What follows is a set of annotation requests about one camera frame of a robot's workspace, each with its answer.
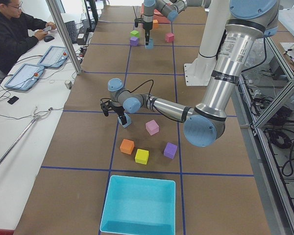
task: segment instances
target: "blue joint cap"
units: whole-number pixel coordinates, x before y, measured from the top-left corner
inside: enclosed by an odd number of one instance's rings
[[[149,38],[149,43],[145,46],[146,49],[153,49],[153,39]]]
[[[178,12],[177,11],[172,11],[172,12],[170,12],[168,14],[167,18],[168,18],[169,21],[173,22],[176,19],[177,16],[178,16]]]
[[[277,0],[230,0],[230,12],[237,19],[248,20],[270,11]]]
[[[206,147],[215,142],[217,131],[214,124],[201,115],[192,115],[184,123],[184,135],[197,147]]]
[[[264,32],[264,37],[267,38],[267,37],[271,37],[273,36],[274,34],[276,34],[278,31],[278,27],[275,27],[275,28],[271,28],[271,29],[268,29]]]
[[[108,82],[108,91],[116,92],[123,87],[123,82],[119,78],[112,78]]]
[[[144,6],[145,7],[151,7],[156,4],[156,0],[144,0]]]
[[[123,103],[123,108],[130,114],[133,114],[141,108],[141,103],[135,97],[127,98]]]

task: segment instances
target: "man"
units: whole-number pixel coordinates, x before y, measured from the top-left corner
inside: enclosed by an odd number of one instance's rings
[[[0,81],[9,73],[19,57],[33,48],[48,33],[42,29],[53,22],[36,19],[21,10],[20,0],[0,0]],[[35,32],[29,37],[28,29]]]

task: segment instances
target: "blue cube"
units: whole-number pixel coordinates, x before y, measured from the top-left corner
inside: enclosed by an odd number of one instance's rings
[[[125,125],[122,125],[122,121],[121,121],[120,117],[118,117],[118,122],[119,122],[119,124],[120,124],[122,127],[126,128],[126,127],[128,127],[128,126],[132,123],[132,119],[131,119],[131,117],[130,117],[129,115],[127,115],[126,113],[124,113],[124,116],[125,116],[125,118],[126,118],[126,124],[125,124]]]
[[[100,231],[126,235],[175,235],[175,182],[111,176]]]
[[[149,38],[149,43],[145,46],[146,49],[153,49],[153,39]]]

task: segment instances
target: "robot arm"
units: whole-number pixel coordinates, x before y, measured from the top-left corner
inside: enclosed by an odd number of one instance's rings
[[[135,26],[138,27],[138,23],[143,23],[143,29],[145,30],[145,45],[149,45],[150,31],[152,30],[154,10],[158,10],[169,21],[173,22],[177,15],[184,11],[188,6],[201,6],[203,0],[170,0],[171,5],[168,5],[163,0],[144,0],[144,14],[143,17],[135,19]]]
[[[150,94],[132,94],[117,78],[108,83],[110,104],[122,106],[129,113],[135,113],[141,107],[158,111],[183,122],[184,135],[191,144],[198,147],[211,145],[224,132],[225,108],[253,42],[277,31],[278,6],[279,0],[230,1],[231,17],[225,25],[227,36],[205,96],[194,108]]]

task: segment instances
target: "black jacket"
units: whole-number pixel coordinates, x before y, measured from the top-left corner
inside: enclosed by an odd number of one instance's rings
[[[38,39],[28,36],[33,31],[46,27],[45,21],[22,13],[19,18],[7,19],[0,12],[0,70],[9,73],[19,57],[33,48]]]

